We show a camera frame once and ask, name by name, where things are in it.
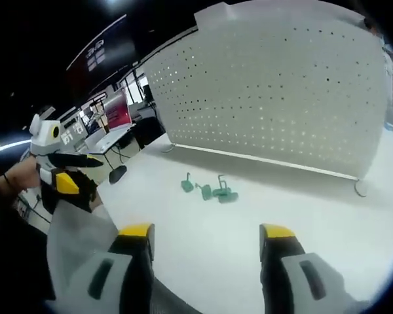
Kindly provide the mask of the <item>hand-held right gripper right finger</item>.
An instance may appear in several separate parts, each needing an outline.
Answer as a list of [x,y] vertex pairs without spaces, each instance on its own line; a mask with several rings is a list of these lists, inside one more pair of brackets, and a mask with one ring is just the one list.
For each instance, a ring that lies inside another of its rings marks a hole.
[[290,229],[259,226],[265,313],[362,313],[368,301],[355,300],[343,276],[316,253],[306,253]]

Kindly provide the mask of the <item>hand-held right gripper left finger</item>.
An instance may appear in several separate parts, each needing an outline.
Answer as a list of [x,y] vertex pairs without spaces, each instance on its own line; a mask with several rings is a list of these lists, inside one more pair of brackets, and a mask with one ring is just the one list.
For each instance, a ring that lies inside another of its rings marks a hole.
[[53,313],[148,313],[155,226],[121,230],[111,220],[58,202],[47,237]]

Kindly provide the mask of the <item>person's left hand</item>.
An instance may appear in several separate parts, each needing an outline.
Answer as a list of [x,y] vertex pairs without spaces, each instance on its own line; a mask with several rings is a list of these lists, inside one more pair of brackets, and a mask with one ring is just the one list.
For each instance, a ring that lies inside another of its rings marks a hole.
[[36,159],[33,156],[12,166],[6,172],[6,177],[17,193],[30,188],[37,188],[41,182],[37,172]]

